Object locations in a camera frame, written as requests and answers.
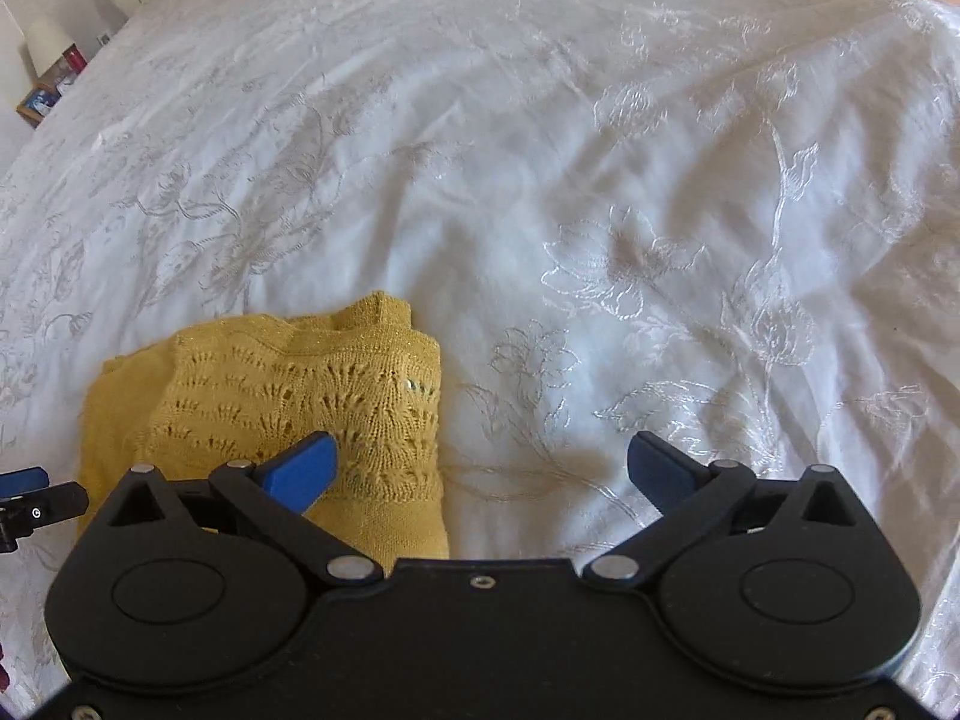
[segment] knitted fabric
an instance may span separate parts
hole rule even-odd
[[[330,316],[219,319],[104,365],[83,411],[80,483],[94,512],[135,463],[203,478],[325,430],[337,478],[306,517],[387,569],[448,557],[439,401],[438,344],[384,293]]]

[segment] white lampshade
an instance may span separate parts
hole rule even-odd
[[[27,51],[30,52],[37,75],[46,73],[75,42],[49,16],[40,16],[35,20],[27,30]]]

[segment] red object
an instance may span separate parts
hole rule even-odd
[[[76,43],[64,52],[64,59],[66,59],[66,63],[70,66],[71,70],[78,75],[82,73],[83,68],[86,67],[86,60],[80,53],[80,49],[78,49]]]

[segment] triangular cutout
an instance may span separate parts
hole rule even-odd
[[[110,525],[123,527],[141,522],[155,522],[157,519],[164,519],[163,512],[154,494],[150,492],[150,485],[137,485],[127,494],[127,499]]]
[[[837,491],[829,482],[821,482],[813,490],[810,502],[806,505],[803,519],[807,522],[824,522],[827,525],[840,525],[845,528],[853,527],[853,517],[843,505]]]

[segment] bedspread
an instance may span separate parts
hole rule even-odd
[[[409,300],[459,557],[591,556],[652,430],[836,464],[960,709],[960,17],[930,0],[159,0],[0,186],[0,469],[72,477],[103,360],[205,319]],[[74,538],[0,557],[21,712]]]

